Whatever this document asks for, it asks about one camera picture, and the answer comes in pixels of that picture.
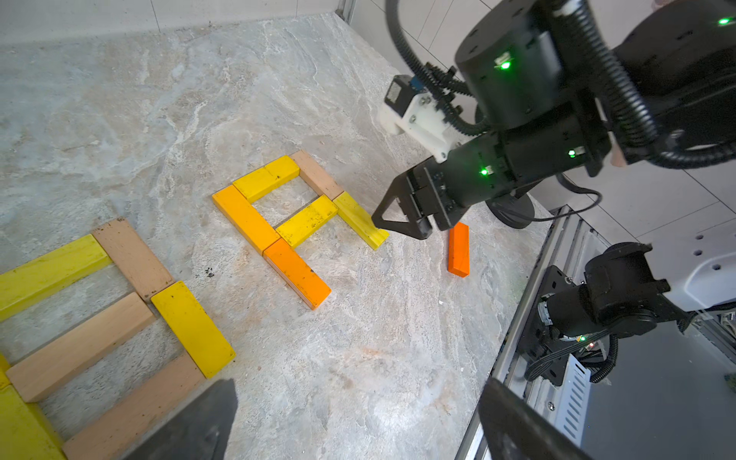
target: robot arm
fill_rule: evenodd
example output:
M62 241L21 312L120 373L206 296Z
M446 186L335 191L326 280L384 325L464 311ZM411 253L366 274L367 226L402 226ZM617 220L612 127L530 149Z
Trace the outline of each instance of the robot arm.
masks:
M578 166L595 176L611 149L609 131L629 163L685 169L736 158L734 13L727 0L681 0L613 52L584 0L503 1L460 45L461 82L453 68L444 73L417 59L397 0L388 0L389 31L415 75L394 78L382 120L393 118L393 132L406 131L433 156L394 179L373 222L424 239L429 216L448 230L485 201L522 227L533 219L525 193ZM460 118L456 92L478 101L476 124ZM449 149L450 127L474 137ZM701 145L711 147L686 150ZM407 222L383 219L396 199Z

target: orange wooden block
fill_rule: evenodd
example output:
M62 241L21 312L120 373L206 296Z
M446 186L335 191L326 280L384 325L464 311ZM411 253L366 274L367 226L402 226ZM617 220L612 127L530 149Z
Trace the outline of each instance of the orange wooden block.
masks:
M465 278L470 275L470 228L462 222L450 228L450 256L447 271Z
M255 210L234 185L225 187L212 196L215 206L222 211L235 228L263 255L263 251L280 238L276 230Z
M263 257L312 310L319 307L332 292L330 286L283 239L263 251Z

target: yellow wooden block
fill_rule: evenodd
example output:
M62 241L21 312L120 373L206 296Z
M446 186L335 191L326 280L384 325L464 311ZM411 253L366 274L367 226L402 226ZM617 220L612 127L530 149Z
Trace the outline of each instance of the yellow wooden block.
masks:
M61 438L35 404L13 388L0 390L0 459L65 460Z
M7 371L8 369L10 369L10 363L7 362L7 359L5 359L3 355L0 355L0 389L3 389L6 386L10 385L10 381L5 375L5 371Z
M342 217L342 220L346 221L373 250L378 249L386 238L389 237L389 232L376 228L370 218L370 214L353 197L347 194L346 191L335 198L333 203L337 205L337 213Z
M325 195L320 196L276 229L289 246L295 248L337 215L337 206Z
M0 321L112 263L92 235L0 275Z
M299 166L289 157L281 157L233 182L249 202L263 198L299 175Z
M206 378L235 358L235 350L184 282L172 284L151 297L151 302Z

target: metal frame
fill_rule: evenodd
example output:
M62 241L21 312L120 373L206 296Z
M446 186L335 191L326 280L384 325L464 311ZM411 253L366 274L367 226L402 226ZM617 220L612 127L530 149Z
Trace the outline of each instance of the metal frame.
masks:
M569 206L563 206L558 213L567 213ZM537 259L537 264L529 275L524 294L519 301L519 308L509 326L501 352L491 370L491 377L502 381L519 397L523 398L538 414L547 420L554 420L555 414L549 409L549 402L560 401L562 388L553 386L548 381L538 378L534 382L523 379L526 371L526 360L517 353L517 345L531 309L534 299L542 283L547 267L557 265L564 268L575 283L583 278L585 263L596 255L600 255L610 246L605 238L600 236L580 216L569 216L555 221L549 230L547 239ZM478 409L473 412L470 423L458 448L455 460L482 459L488 456L487 444L484 439L483 428L478 417Z

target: black cable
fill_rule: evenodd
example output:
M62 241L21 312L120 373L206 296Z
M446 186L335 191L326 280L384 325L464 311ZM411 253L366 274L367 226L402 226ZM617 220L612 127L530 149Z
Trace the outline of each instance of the black cable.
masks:
M552 364L558 359L569 355L570 353L574 353L575 351L579 350L582 347L585 347L591 342L602 339L603 337L607 336L608 333L608 330L602 330L600 332L591 334L590 336L586 337L585 340L581 340L579 342L575 341L571 345L568 345L561 350L557 350L556 352L550 353L549 355L544 355L543 357L537 359L535 362L531 363L529 367L526 368L526 372L524 372L524 378L527 381L532 381L536 379L547 369L549 369L550 366L552 366Z
M596 195L598 198L596 198L595 201L593 202L593 204L590 205L590 206L588 206L587 208L584 208L584 209L581 209L581 210L572 210L569 213L560 214L559 216L554 216L554 217L545 217L544 219L538 219L538 218L533 217L533 216L527 216L525 214L518 213L517 211L515 211L513 209L508 209L507 207L505 207L503 205L499 205L496 202L491 202L491 206L493 206L494 208L496 208L496 209L498 209L498 210L500 210L500 211L502 211L502 212L504 212L506 214L511 214L512 216L516 216L516 217L519 217L521 219L528 220L530 222L549 222L551 220L557 220L557 219L561 219L563 217L573 216L575 214L584 213L585 211L591 210L591 209L595 208L596 206L600 205L601 202L603 201L603 194L601 192L595 191L595 190L591 190L590 188L578 187L577 185L575 185L571 181L569 181L563 174L558 174L558 175L556 175L556 177L557 177L557 182L559 182L560 185L562 185L563 187L565 187L567 190L573 192L574 194L580 194L580 195L591 194L591 195Z
M704 168L736 159L736 140L698 150L668 146L636 85L604 43L587 0L548 0L548 4L557 13L574 1L578 2L577 8L561 15L559 21L590 66L590 82L600 85L604 95L601 100L610 107L616 127L623 134L620 138L624 147L646 148L648 162L669 169Z
M471 124L460 118L460 113L451 104L453 94L445 94L445 92L437 85L431 72L421 63L417 55L411 50L411 46L407 43L404 32L399 22L399 0L386 0L386 25L389 28L389 34L394 41L396 50L404 60L406 65L414 72L414 76L429 90L430 94L437 101L437 108L445 114L445 120L456 130L465 135L476 136L488 131L490 123L487 118L477 124Z
M550 0L553 10L560 11L568 0ZM647 146L659 137L654 117L613 51L603 41L587 1L559 17L573 42L590 66L593 85L600 85L605 102L611 107L616 125L629 146Z
M682 150L679 147L655 150L647 157L654 165L668 169L696 169L713 166L736 158L736 141L704 147L697 150Z
M595 374L590 376L590 383L598 383L602 381L606 376L616 367L616 359L618 358L618 337L615 334L611 334L609 337L609 350L606 360L603 361L604 365L596 371Z
M432 74L432 77L435 79L437 84L441 87L447 88L453 93L464 94L466 96L475 98L475 96L473 96L473 93L471 93L470 89L467 87L466 82L456 79L450 72L445 72L439 67L433 66L430 63L426 63L425 65L427 67L427 70L429 70Z

